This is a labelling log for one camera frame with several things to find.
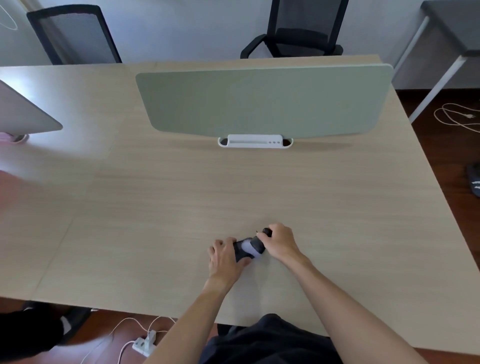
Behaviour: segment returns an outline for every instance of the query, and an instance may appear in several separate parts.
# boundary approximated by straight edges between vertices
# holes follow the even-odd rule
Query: desk
[[[421,8],[425,12],[425,18],[396,64],[395,74],[402,67],[430,21],[452,42],[460,55],[410,115],[411,122],[414,122],[425,110],[428,104],[463,66],[468,57],[480,56],[480,1],[426,0],[422,3]]]
[[[324,274],[410,344],[479,354],[480,274],[393,88],[368,134],[248,150],[158,132],[134,78],[372,62],[1,68],[1,80],[64,129],[0,146],[1,169],[23,181],[2,207],[0,295],[178,317],[203,286],[214,238],[282,221]],[[266,254],[217,321],[249,325],[269,312],[324,333],[294,278]]]

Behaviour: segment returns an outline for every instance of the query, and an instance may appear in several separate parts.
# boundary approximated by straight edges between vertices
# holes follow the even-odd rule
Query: white wall
[[[25,0],[33,7],[72,0]],[[271,0],[83,0],[102,8],[124,62],[235,59],[265,33]],[[378,53],[395,64],[422,20],[422,0],[350,0],[338,43],[344,54]],[[254,57],[268,57],[265,47]],[[457,57],[442,34],[427,29],[405,62],[396,88],[431,88]],[[480,87],[480,59],[468,61],[447,87]]]
[[[0,8],[0,66],[31,66],[51,64],[42,45],[38,41],[25,10],[16,0],[0,0],[0,5],[10,14],[17,23],[10,19],[7,13]]]

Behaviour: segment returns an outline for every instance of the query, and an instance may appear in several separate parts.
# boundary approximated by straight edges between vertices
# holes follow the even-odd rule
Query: black office chair
[[[240,54],[248,58],[264,42],[273,57],[339,56],[336,44],[348,0],[273,0],[267,34]]]
[[[99,6],[55,6],[27,18],[55,65],[121,63]]]

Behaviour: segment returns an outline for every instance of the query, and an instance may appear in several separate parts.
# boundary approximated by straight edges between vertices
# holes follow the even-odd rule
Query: person's right hand
[[[268,225],[272,231],[269,238],[264,232],[258,232],[257,237],[264,243],[271,256],[286,264],[289,259],[305,259],[293,238],[292,229],[281,224]]]

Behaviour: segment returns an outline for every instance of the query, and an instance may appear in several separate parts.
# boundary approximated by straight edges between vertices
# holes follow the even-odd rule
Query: white power strip
[[[156,339],[156,331],[152,330],[148,333],[146,339],[138,338],[132,345],[132,348],[147,358],[153,353],[156,346],[154,344]]]

